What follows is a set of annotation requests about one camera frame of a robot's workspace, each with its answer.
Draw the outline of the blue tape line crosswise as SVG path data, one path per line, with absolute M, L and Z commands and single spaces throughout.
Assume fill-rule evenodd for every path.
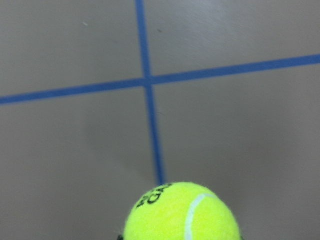
M 121 81 L 103 82 L 98 84 L 72 86 L 67 88 L 49 89 L 44 91 L 35 91 L 21 94 L 2 96 L 1 105 L 9 105 L 22 102 L 32 102 L 45 99 L 62 98 L 76 95 L 85 95 L 98 92 L 109 92 L 114 90 L 123 90 L 139 88 L 153 85 L 170 84 L 176 82 L 193 81 L 207 78 L 224 77 L 231 75 L 240 75 L 254 72 L 271 71 L 277 69 L 317 65 L 320 63 L 320 55 L 306 55 L 284 59 L 268 60 L 262 62 L 253 62 L 210 68 L 203 70 L 187 71 L 165 75 L 156 75 L 149 78 L 132 78 Z

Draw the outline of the blue tape line lengthwise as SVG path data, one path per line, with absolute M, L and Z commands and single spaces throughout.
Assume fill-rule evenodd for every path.
M 135 1 L 137 27 L 139 35 L 139 47 L 141 56 L 141 67 L 143 73 L 142 86 L 145 92 L 146 108 L 150 129 L 150 139 L 152 146 L 152 155 L 154 160 L 154 172 L 157 185 L 163 185 L 166 182 L 164 162 L 162 159 L 162 146 L 159 138 L 156 102 L 153 89 L 153 75 L 150 60 L 147 20 L 145 12 L 145 3 L 143 0 Z

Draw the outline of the brown paper table cover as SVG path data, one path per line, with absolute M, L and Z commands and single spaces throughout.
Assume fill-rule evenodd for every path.
M 136 0 L 3 0 L 0 97 L 143 78 Z M 152 76 L 320 55 L 317 0 L 143 0 Z M 246 240 L 320 237 L 320 63 L 153 85 L 165 183 Z M 0 237 L 115 240 L 156 183 L 144 87 L 0 105 Z

